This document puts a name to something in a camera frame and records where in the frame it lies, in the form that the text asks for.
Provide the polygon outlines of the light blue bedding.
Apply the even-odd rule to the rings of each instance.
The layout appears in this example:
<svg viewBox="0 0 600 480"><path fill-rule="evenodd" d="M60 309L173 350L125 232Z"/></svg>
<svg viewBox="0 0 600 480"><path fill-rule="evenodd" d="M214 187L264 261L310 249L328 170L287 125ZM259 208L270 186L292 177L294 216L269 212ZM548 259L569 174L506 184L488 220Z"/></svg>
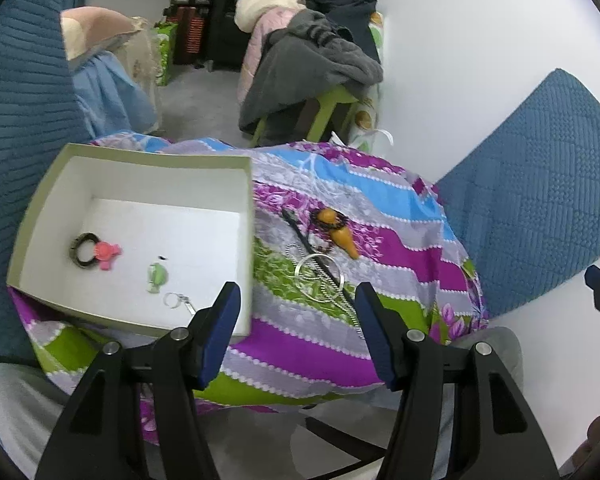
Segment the light blue bedding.
<svg viewBox="0 0 600 480"><path fill-rule="evenodd" d="M145 133L158 124L149 96L109 51L100 51L72 75L74 92L92 139L132 131Z"/></svg>

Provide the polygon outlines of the blue quilted cushion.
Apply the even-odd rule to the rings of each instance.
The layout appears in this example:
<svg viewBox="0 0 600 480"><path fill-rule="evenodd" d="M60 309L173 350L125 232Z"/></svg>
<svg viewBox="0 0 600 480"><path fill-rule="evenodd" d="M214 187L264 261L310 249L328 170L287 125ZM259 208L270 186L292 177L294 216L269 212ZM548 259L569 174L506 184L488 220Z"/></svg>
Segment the blue quilted cushion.
<svg viewBox="0 0 600 480"><path fill-rule="evenodd" d="M499 316L600 258L600 102L553 70L437 183Z"/></svg>
<svg viewBox="0 0 600 480"><path fill-rule="evenodd" d="M0 5L0 357L31 361L9 297L9 259L20 221L48 166L68 143L88 141L60 28L62 0Z"/></svg>

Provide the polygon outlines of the blue quilted cushion right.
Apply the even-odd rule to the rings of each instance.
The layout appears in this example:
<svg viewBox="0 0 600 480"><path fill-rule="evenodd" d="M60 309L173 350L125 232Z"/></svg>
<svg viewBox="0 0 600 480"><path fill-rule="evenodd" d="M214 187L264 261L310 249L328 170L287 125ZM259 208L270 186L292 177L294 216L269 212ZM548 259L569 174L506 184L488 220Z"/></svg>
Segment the blue quilted cushion right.
<svg viewBox="0 0 600 480"><path fill-rule="evenodd" d="M600 258L600 102L553 70L437 183L499 316Z"/></svg>

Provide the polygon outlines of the beige embroidered cloth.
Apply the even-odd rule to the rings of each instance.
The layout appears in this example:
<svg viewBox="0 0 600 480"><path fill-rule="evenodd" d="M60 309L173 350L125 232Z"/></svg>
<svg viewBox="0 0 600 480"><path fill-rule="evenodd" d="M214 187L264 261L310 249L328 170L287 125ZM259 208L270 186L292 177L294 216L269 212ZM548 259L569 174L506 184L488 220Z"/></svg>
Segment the beige embroidered cloth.
<svg viewBox="0 0 600 480"><path fill-rule="evenodd" d="M128 75L148 96L158 116L161 103L158 90L158 76L161 74L159 44L156 33L146 18L133 16L135 32L117 48L118 58Z"/></svg>

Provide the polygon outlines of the green shopping bag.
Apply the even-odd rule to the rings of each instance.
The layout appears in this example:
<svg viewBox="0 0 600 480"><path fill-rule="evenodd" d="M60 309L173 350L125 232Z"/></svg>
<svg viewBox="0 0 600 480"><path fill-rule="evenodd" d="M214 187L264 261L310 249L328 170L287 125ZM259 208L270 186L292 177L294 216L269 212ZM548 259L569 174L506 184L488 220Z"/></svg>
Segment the green shopping bag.
<svg viewBox="0 0 600 480"><path fill-rule="evenodd" d="M160 22L154 27L159 52L159 66L157 72L158 86L166 86L172 75L173 55L178 33L177 22Z"/></svg>

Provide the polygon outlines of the black red suitcases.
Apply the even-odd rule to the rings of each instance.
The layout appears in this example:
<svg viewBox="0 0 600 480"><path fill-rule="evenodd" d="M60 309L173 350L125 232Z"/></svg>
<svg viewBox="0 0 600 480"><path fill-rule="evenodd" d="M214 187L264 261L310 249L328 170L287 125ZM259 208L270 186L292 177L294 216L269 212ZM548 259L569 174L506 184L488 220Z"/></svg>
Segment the black red suitcases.
<svg viewBox="0 0 600 480"><path fill-rule="evenodd" d="M163 10L178 25L173 61L207 70L238 70L250 35L235 24L237 0L170 0Z"/></svg>

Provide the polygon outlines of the green plastic stool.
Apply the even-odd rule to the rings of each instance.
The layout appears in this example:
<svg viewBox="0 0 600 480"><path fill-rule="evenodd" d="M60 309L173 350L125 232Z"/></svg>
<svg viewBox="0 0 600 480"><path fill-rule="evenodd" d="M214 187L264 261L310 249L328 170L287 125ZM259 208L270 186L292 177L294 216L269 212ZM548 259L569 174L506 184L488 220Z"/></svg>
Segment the green plastic stool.
<svg viewBox="0 0 600 480"><path fill-rule="evenodd" d="M251 134L254 146L320 142L349 127L357 102L343 84L318 90L289 84L253 87L240 106L238 126Z"/></svg>

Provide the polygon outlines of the pink beige pillow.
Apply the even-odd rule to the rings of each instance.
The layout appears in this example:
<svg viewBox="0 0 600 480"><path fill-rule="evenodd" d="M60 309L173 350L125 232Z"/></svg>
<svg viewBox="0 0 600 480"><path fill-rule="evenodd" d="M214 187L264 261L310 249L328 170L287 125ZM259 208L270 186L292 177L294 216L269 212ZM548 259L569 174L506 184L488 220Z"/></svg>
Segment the pink beige pillow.
<svg viewBox="0 0 600 480"><path fill-rule="evenodd" d="M69 62L115 49L140 31L127 16L100 6L63 10L60 26Z"/></svg>

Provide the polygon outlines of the green cardboard box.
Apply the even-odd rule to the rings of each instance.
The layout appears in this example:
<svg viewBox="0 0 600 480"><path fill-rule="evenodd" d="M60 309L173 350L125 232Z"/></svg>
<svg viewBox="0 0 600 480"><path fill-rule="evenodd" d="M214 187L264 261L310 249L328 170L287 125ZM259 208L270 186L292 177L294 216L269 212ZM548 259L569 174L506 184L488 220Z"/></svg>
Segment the green cardboard box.
<svg viewBox="0 0 600 480"><path fill-rule="evenodd" d="M160 336L213 304L226 282L251 328L253 199L247 156L167 155L68 144L23 216L6 283L75 318ZM147 291L160 262L168 280Z"/></svg>

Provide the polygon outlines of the colourful striped floral cloth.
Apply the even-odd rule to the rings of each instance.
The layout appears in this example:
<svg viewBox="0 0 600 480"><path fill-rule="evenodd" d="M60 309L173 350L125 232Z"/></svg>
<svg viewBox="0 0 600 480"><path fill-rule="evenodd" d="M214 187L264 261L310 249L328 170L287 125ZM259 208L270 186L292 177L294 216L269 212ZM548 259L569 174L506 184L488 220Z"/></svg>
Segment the colourful striped floral cloth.
<svg viewBox="0 0 600 480"><path fill-rule="evenodd" d="M488 322L436 189L354 148L241 150L106 136L69 144L21 223L7 283L47 377L72 391L107 328L159 336L236 283L242 310L205 412L272 412L380 388L352 307L439 344Z"/></svg>

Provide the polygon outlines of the person's grey trouser leg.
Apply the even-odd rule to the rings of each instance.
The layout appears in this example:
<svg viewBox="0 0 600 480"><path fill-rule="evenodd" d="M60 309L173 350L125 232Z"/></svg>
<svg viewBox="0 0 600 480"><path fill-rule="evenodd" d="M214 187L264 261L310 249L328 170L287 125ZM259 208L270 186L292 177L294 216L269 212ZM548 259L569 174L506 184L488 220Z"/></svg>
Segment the person's grey trouser leg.
<svg viewBox="0 0 600 480"><path fill-rule="evenodd" d="M0 363L0 441L28 479L68 399L37 368Z"/></svg>

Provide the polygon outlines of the black hair stick green flower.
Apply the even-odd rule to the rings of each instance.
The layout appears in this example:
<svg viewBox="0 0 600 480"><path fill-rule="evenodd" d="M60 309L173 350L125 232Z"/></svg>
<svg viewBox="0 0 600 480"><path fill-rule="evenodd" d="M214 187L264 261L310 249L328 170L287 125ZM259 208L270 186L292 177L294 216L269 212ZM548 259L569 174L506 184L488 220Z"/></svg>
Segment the black hair stick green flower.
<svg viewBox="0 0 600 480"><path fill-rule="evenodd" d="M347 303L350 304L350 306L353 306L353 299L352 299L351 295L343 288L343 278L335 278L335 275L332 274L332 272L330 272L329 267L326 266L326 264L323 262L323 260L327 260L327 255L323 254L322 252L317 252L312 247L306 234L304 234L301 231L300 226L299 226L299 220L297 219L294 212L289 209L283 208L282 216L285 219L285 221L289 224L291 229L294 230L294 232L298 236L298 239L300 240L300 243L302 244L302 246L304 248L306 248L308 257L310 259L316 260L316 264L321 269L323 274L328 277L329 281L331 281L332 284L334 284L338 287L338 290L339 290L340 294L343 296L344 300L346 300Z"/></svg>

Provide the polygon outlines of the blue quilted cushion left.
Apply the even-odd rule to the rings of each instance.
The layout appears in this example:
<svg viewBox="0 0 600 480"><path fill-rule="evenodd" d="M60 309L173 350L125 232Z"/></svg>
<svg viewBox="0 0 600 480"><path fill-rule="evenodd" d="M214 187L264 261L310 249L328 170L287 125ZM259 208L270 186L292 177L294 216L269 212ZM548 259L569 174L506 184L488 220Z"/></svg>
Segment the blue quilted cushion left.
<svg viewBox="0 0 600 480"><path fill-rule="evenodd" d="M9 297L9 259L20 221L48 166L68 143L88 141L60 28L62 0L0 5L0 357L31 361Z"/></svg>

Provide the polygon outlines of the grey fleece garment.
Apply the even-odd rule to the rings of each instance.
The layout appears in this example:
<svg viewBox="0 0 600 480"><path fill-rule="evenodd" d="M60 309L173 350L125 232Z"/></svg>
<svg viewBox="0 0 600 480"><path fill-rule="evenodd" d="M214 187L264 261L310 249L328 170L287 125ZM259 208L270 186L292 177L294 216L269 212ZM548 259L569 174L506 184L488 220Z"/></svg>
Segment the grey fleece garment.
<svg viewBox="0 0 600 480"><path fill-rule="evenodd" d="M240 106L239 128L343 86L357 96L384 78L380 63L324 14L304 9L263 41L260 63Z"/></svg>

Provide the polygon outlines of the cream fluffy garment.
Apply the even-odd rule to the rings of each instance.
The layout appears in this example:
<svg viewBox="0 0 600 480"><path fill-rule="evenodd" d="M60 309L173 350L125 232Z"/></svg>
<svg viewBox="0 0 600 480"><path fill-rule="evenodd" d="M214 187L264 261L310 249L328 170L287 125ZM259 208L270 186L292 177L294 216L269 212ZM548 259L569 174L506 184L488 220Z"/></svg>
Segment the cream fluffy garment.
<svg viewBox="0 0 600 480"><path fill-rule="evenodd" d="M303 0L237 0L234 22L242 32L252 32L263 14L279 6L296 11L306 7Z"/></svg>

